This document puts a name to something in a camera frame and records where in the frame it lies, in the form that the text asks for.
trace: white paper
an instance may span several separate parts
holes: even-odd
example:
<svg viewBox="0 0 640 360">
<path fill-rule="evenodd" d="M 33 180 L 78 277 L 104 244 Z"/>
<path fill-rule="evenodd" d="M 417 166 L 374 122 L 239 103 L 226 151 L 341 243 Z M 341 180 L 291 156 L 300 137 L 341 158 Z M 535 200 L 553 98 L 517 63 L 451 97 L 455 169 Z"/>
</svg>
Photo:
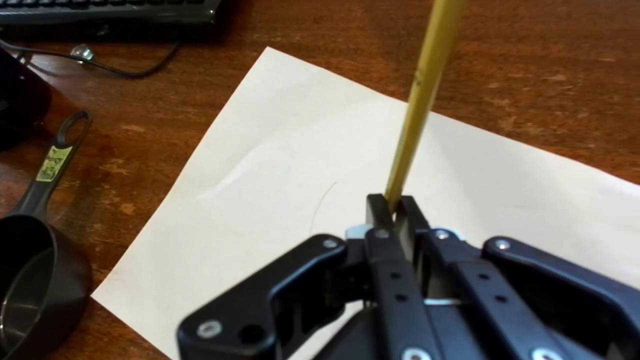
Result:
<svg viewBox="0 0 640 360">
<path fill-rule="evenodd" d="M 268 48 L 94 299 L 179 358 L 189 313 L 311 234 L 364 223 L 402 116 L 405 103 Z M 407 195 L 476 246 L 508 234 L 640 288 L 630 183 L 430 114 Z"/>
</svg>

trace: pencil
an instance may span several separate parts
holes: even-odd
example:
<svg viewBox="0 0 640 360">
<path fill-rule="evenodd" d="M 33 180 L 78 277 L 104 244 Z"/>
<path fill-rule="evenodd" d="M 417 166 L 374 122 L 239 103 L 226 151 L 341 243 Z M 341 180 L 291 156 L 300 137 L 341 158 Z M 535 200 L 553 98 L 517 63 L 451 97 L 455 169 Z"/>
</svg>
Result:
<svg viewBox="0 0 640 360">
<path fill-rule="evenodd" d="M 466 0 L 435 2 L 405 114 L 398 149 L 394 155 L 394 165 L 384 192 L 393 212 L 397 210 L 397 204 L 402 197 L 407 176 L 411 172 L 417 149 L 420 144 L 422 129 L 438 92 L 442 70 L 455 48 L 455 38 L 458 33 L 458 22 L 463 18 L 465 4 Z"/>
</svg>

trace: black keyboard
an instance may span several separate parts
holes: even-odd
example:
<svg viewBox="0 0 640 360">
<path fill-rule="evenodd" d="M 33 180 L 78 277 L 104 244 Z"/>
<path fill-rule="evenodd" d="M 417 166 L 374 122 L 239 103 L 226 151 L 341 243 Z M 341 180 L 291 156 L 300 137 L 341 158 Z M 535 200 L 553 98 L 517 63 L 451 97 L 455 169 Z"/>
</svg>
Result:
<svg viewBox="0 0 640 360">
<path fill-rule="evenodd" d="M 211 24 L 220 0 L 0 0 L 0 26 Z"/>
</svg>

